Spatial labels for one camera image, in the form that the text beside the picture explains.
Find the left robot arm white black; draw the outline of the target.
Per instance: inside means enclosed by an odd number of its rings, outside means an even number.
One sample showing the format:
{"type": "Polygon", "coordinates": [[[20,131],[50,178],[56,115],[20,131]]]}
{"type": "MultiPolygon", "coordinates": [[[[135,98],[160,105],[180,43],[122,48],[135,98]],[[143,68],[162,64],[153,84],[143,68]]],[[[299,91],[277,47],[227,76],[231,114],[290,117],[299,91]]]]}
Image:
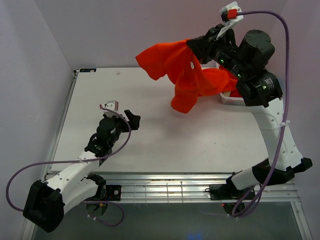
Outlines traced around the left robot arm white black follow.
{"type": "Polygon", "coordinates": [[[110,110],[103,114],[96,132],[78,159],[55,176],[35,181],[29,190],[23,216],[47,233],[54,231],[65,214],[78,204],[85,203],[90,214],[104,214],[108,208],[106,180],[92,172],[109,156],[122,133],[130,134],[140,127],[141,117],[130,110],[125,116],[110,110]]]}

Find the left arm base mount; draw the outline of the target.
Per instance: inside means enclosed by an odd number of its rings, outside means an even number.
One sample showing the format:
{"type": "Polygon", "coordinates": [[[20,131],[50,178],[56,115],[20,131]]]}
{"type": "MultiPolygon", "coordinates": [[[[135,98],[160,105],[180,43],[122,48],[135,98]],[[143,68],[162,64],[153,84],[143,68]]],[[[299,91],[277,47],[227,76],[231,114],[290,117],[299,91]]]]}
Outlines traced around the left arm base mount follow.
{"type": "Polygon", "coordinates": [[[120,201],[122,194],[121,185],[105,185],[98,187],[96,194],[85,201],[120,201]]]}

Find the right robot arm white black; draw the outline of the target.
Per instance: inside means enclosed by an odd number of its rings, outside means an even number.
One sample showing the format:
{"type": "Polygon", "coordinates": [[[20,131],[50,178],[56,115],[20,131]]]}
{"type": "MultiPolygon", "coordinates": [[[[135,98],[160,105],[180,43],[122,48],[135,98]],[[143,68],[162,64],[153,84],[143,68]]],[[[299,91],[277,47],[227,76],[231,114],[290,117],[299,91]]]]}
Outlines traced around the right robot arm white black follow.
{"type": "Polygon", "coordinates": [[[264,161],[233,173],[225,184],[211,189],[215,199],[237,199],[258,184],[285,184],[313,164],[297,149],[283,120],[281,86],[277,77],[265,68],[275,52],[270,36],[261,30],[249,30],[240,45],[236,45],[232,29],[218,36],[219,29],[213,27],[203,36],[187,40],[186,45],[200,63],[215,61],[236,77],[236,89],[258,124],[268,154],[264,161]]]}

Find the orange t-shirt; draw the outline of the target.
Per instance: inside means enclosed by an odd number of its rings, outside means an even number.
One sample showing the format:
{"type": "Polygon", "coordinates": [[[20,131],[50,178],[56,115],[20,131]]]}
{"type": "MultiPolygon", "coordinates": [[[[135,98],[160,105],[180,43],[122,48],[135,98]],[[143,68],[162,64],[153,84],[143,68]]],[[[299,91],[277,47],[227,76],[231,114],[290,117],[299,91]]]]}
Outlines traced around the orange t-shirt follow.
{"type": "Polygon", "coordinates": [[[170,104],[180,113],[189,113],[199,97],[236,90],[236,77],[222,66],[202,69],[186,40],[157,43],[135,59],[151,79],[169,78],[174,84],[174,97],[170,104]]]}

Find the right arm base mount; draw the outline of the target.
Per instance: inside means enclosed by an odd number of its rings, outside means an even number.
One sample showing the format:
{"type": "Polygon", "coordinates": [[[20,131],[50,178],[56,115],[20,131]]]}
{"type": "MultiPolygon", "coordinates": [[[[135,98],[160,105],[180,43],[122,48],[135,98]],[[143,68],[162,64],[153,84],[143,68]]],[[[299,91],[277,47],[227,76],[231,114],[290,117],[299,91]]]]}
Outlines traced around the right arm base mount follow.
{"type": "Polygon", "coordinates": [[[249,194],[244,198],[245,200],[252,200],[256,196],[255,191],[250,187],[232,190],[227,184],[210,184],[204,192],[209,193],[211,200],[240,200],[247,192],[249,194]]]}

